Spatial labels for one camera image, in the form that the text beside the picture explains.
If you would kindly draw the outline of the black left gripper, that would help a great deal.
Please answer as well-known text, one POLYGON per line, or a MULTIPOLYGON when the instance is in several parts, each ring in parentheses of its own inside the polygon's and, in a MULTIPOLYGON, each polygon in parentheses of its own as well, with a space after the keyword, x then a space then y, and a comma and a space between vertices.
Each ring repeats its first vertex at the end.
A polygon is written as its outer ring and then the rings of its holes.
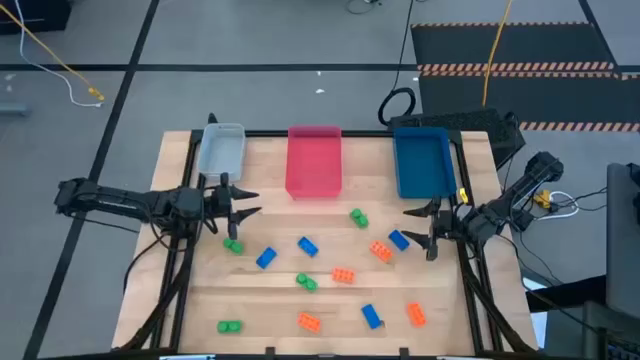
POLYGON ((233 212, 232 202, 234 200, 256 198, 259 194, 242 190, 231 184, 227 172, 223 172, 220 175, 218 185, 206 187, 206 190, 211 190, 211 194, 204 198, 205 226, 211 233, 217 234, 218 228, 215 219, 226 218, 228 237, 232 240, 237 240, 237 224, 240 224, 249 216, 259 212, 261 207, 253 207, 233 212))

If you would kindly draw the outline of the white plastic bin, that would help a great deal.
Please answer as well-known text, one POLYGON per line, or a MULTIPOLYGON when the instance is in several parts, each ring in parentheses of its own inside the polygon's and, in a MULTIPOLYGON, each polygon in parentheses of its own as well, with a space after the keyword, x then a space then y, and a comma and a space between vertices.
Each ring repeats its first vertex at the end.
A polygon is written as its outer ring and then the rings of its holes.
POLYGON ((212 182, 228 174, 230 182, 242 177, 246 150, 245 128, 237 123, 212 123, 203 131, 197 170, 212 182))

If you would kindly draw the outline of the grey monitor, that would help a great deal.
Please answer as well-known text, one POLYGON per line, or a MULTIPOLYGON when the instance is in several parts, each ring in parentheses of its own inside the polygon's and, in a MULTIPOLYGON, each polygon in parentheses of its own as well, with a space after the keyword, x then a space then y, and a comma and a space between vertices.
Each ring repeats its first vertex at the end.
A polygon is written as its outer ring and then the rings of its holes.
POLYGON ((607 303, 640 319, 640 166, 607 166, 607 303))

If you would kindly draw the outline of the black furniture base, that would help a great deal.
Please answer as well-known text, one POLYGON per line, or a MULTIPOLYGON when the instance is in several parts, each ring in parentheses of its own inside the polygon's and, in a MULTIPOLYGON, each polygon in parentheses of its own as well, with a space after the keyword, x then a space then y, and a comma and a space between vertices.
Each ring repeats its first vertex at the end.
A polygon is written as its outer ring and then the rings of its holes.
POLYGON ((582 353, 587 360, 640 360, 640 309, 631 312, 614 304, 606 275, 540 289, 527 289, 533 313, 557 310, 570 316, 581 307, 575 321, 582 327, 582 353))

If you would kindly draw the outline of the red translucent plastic bin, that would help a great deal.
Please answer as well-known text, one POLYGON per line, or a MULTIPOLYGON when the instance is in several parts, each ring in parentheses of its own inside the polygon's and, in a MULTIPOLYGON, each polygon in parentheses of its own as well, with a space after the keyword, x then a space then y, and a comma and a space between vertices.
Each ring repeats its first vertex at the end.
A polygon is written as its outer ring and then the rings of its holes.
POLYGON ((288 129, 285 188, 294 199, 335 198, 342 190, 342 129, 288 129))

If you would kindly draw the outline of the black hazard-striped mat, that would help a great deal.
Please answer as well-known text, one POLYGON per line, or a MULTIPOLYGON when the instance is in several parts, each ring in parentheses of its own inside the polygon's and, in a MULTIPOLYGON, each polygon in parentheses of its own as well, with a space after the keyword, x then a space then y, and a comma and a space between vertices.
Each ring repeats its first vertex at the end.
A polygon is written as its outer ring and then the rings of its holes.
POLYGON ((411 27, 423 71, 611 71, 614 62, 586 22, 422 23, 411 27))
POLYGON ((425 72, 430 114, 513 112, 526 130, 640 132, 640 75, 609 72, 425 72))

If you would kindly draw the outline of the black aluminium table frame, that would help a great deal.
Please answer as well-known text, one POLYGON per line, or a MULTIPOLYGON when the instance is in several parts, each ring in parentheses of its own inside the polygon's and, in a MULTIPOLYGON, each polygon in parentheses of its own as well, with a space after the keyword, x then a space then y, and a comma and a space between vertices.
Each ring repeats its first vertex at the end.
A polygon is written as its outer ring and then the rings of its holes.
POLYGON ((417 199, 396 189, 393 141, 335 127, 251 137, 240 187, 242 254, 222 234, 197 242, 182 309, 158 345, 181 352, 279 355, 470 355, 474 351, 456 245, 427 261, 411 245, 389 261, 370 249, 394 230, 425 232, 417 199))

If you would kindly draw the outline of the black box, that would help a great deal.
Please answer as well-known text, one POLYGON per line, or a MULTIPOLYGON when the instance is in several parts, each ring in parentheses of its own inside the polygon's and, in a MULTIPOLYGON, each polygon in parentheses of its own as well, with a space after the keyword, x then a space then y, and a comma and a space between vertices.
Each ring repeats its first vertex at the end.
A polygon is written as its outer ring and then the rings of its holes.
MULTIPOLYGON (((71 13, 70 0, 18 0, 24 24, 32 32, 62 31, 71 13)), ((0 10, 0 35, 18 34, 21 31, 0 10)))

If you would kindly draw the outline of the blue plastic bin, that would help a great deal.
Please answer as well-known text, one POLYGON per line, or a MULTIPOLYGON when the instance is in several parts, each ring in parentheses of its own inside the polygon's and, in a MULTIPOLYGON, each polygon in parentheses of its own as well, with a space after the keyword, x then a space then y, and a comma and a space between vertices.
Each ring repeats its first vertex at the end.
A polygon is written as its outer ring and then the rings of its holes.
POLYGON ((455 193, 449 137, 444 128, 396 128, 393 144, 400 198, 430 199, 455 193))

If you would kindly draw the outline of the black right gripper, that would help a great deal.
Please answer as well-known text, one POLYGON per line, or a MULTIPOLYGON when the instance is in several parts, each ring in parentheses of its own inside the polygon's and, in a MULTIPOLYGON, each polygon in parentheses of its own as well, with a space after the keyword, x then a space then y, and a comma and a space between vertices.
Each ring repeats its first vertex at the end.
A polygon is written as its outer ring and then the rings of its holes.
POLYGON ((429 235, 407 230, 401 231, 404 236, 419 244, 423 249, 429 250, 430 261, 436 260, 439 255, 439 239, 446 239, 453 242, 462 239, 462 225, 460 224, 461 220, 459 219, 458 212, 463 206, 463 203, 454 205, 452 210, 441 210, 441 203, 442 199, 436 197, 423 207, 405 210, 403 212, 404 215, 413 217, 432 217, 429 235))

